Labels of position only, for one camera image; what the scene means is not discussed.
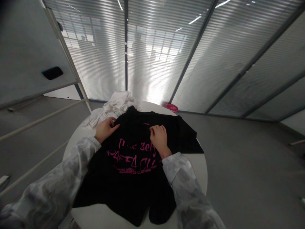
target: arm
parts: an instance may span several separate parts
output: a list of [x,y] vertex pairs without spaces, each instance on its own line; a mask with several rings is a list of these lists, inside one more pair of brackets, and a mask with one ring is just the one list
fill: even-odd
[[174,191],[178,227],[226,228],[202,193],[189,160],[181,153],[172,155],[167,147],[165,127],[153,126],[150,130],[151,141],[162,158],[164,173]]
[[95,137],[81,139],[68,158],[30,184],[19,201],[6,205],[0,212],[0,228],[57,228],[72,206],[90,159],[119,127],[110,126],[113,120],[101,122]]

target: camouflage sleeve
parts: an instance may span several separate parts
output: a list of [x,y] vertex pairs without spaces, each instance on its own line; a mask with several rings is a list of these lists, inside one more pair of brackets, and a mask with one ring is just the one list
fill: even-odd
[[71,209],[87,164],[100,147],[92,136],[81,139],[62,163],[30,184],[20,200],[3,208],[0,228],[57,228]]
[[174,191],[178,228],[226,228],[202,193],[189,160],[176,153],[162,163]]

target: hand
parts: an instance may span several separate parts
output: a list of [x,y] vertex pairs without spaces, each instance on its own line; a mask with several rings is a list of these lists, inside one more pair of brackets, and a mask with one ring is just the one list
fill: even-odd
[[120,124],[114,126],[114,122],[116,121],[116,118],[110,117],[102,121],[96,128],[95,138],[96,140],[102,144],[103,141],[106,140],[114,131],[116,131]]
[[166,129],[163,125],[152,126],[150,129],[150,140],[156,149],[158,150],[161,159],[172,155],[172,152],[167,147],[167,134]]

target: white garment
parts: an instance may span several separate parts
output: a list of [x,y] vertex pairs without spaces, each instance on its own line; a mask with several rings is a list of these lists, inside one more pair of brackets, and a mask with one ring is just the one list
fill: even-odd
[[138,111],[142,111],[138,106],[137,100],[131,96],[129,91],[114,92],[110,100],[104,104],[103,108],[92,111],[92,114],[83,121],[82,127],[86,129],[95,129],[100,122],[109,117],[118,118],[131,106],[134,106]]

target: t-shirt sleeve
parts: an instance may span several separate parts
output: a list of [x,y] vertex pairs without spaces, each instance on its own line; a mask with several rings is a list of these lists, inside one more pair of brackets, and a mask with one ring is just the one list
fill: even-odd
[[204,153],[197,141],[197,132],[194,131],[182,118],[177,116],[178,136],[181,153]]

